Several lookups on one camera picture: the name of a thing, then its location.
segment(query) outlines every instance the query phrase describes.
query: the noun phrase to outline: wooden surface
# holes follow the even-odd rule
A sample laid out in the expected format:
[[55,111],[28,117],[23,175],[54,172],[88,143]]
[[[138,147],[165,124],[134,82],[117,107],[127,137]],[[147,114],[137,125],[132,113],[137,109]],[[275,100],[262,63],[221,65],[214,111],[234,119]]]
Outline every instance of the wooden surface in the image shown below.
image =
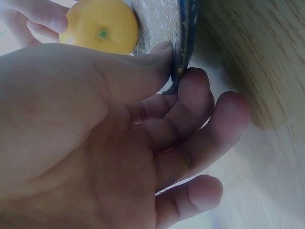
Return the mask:
[[305,229],[305,1],[202,0],[192,65],[253,109],[240,143],[205,171],[224,184],[214,228]]

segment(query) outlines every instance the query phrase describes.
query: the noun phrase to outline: knuckle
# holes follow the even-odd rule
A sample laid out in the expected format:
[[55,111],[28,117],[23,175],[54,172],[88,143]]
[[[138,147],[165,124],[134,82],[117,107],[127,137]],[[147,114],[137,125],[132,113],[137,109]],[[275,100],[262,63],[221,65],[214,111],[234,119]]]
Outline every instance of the knuckle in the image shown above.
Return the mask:
[[174,139],[176,139],[177,142],[180,142],[182,140],[182,136],[178,127],[174,124],[174,122],[170,118],[165,117],[164,120],[167,122],[170,131],[174,135]]
[[181,155],[184,163],[186,164],[187,168],[189,170],[192,170],[194,168],[193,154],[189,150],[187,150],[185,147],[182,147],[182,149],[180,151],[180,155]]

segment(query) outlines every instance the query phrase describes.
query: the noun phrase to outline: wood grain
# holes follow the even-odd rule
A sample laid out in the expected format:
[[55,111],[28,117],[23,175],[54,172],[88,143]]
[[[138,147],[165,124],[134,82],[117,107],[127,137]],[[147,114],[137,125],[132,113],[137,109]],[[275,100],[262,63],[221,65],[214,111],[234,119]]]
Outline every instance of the wood grain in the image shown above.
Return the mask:
[[240,143],[205,171],[224,183],[220,228],[305,229],[305,1],[202,0],[192,65],[253,109]]

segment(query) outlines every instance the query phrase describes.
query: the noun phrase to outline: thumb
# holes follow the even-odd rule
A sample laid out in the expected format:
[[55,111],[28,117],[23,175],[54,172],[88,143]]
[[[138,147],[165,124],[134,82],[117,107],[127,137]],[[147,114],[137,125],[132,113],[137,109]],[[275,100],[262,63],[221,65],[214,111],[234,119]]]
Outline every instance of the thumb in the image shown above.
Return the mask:
[[107,90],[113,105],[128,104],[156,94],[168,81],[173,49],[169,42],[156,45],[150,54],[126,56],[85,49],[90,65],[98,73],[99,90]]
[[68,20],[65,14],[49,0],[2,0],[0,5],[17,10],[30,21],[44,25],[55,32],[67,29]]

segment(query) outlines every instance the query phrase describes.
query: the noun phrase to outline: finger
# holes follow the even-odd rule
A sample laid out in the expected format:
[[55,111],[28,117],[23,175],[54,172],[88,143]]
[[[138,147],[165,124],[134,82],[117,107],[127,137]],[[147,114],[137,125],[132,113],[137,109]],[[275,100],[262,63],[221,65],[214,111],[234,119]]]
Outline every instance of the finger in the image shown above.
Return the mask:
[[164,118],[168,111],[177,103],[178,94],[155,94],[152,97],[127,106],[131,121],[135,124],[150,119]]
[[41,44],[27,27],[27,18],[15,10],[2,10],[1,17],[7,28],[16,38],[20,47]]
[[190,68],[179,85],[179,101],[163,119],[143,123],[153,151],[167,150],[198,131],[214,109],[205,71]]
[[162,190],[206,169],[240,139],[250,122],[250,108],[239,94],[220,96],[209,123],[177,148],[155,155]]
[[49,0],[2,0],[5,8],[19,11],[34,23],[44,25],[55,32],[67,29],[68,20],[57,5]]
[[55,4],[55,6],[57,6],[58,9],[60,9],[65,15],[69,11],[69,9],[70,9],[70,8],[62,6],[62,5],[58,4],[58,3],[55,3],[55,2],[52,2],[52,3]]
[[198,176],[186,184],[171,188],[156,197],[157,229],[212,210],[220,204],[221,182],[210,176]]
[[28,21],[27,26],[32,32],[35,32],[42,36],[48,37],[56,42],[59,42],[59,34],[55,31],[45,27],[44,25],[40,25],[37,23],[33,23],[31,21]]

